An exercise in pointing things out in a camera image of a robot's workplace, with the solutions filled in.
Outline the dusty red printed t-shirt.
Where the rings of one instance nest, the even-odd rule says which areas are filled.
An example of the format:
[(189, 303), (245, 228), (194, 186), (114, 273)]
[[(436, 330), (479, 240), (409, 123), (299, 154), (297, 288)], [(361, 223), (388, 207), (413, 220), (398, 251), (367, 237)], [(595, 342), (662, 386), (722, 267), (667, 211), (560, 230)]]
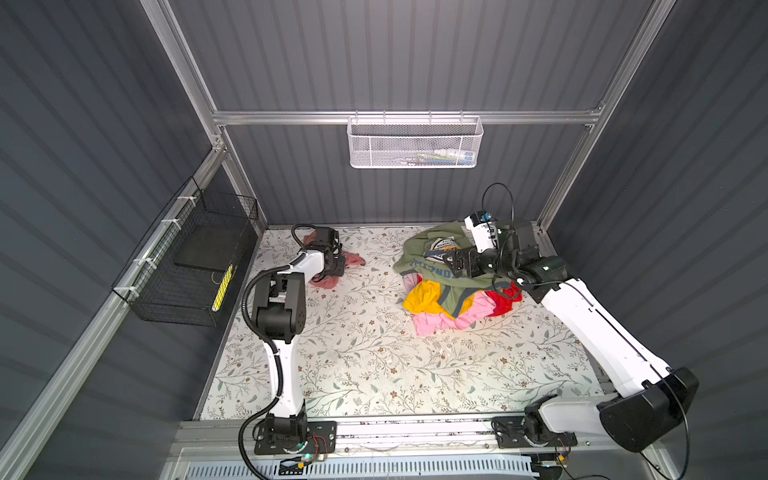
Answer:
[[(316, 233), (310, 233), (306, 235), (303, 238), (303, 243), (305, 246), (309, 246), (311, 243), (315, 241)], [(343, 255), (345, 258), (345, 267), (358, 267), (358, 266), (365, 266), (366, 261), (360, 256), (352, 252), (346, 252), (343, 251)], [(332, 290), (334, 289), (339, 281), (341, 280), (340, 276), (325, 276), (322, 279), (320, 278), (313, 278), (309, 284), (320, 289), (326, 289), (326, 290)]]

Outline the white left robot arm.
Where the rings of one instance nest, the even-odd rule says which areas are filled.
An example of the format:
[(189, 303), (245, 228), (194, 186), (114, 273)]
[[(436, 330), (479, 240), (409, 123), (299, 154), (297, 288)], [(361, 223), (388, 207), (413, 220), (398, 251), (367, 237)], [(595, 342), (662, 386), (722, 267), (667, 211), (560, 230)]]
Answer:
[(301, 242), (290, 262), (262, 270), (246, 285), (241, 313), (246, 326), (263, 342), (268, 358), (272, 399), (260, 415), (264, 439), (304, 443), (309, 433), (305, 400), (300, 391), (296, 338), (307, 320), (306, 285), (313, 280), (341, 277), (346, 259), (339, 233), (330, 227), (297, 224), (315, 237)]

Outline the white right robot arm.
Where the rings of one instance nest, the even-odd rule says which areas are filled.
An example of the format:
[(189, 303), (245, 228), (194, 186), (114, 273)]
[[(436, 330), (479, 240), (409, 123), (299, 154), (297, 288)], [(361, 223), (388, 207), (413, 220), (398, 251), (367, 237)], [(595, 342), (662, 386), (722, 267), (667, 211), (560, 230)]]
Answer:
[(641, 344), (573, 276), (559, 256), (525, 250), (479, 252), (465, 248), (442, 260), (459, 277), (507, 278), (554, 314), (607, 374), (612, 395), (569, 399), (544, 396), (524, 410), (521, 431), (533, 446), (551, 446), (564, 436), (607, 436), (623, 449), (639, 453), (678, 426), (689, 425), (687, 412), (698, 390), (687, 368), (671, 368)]

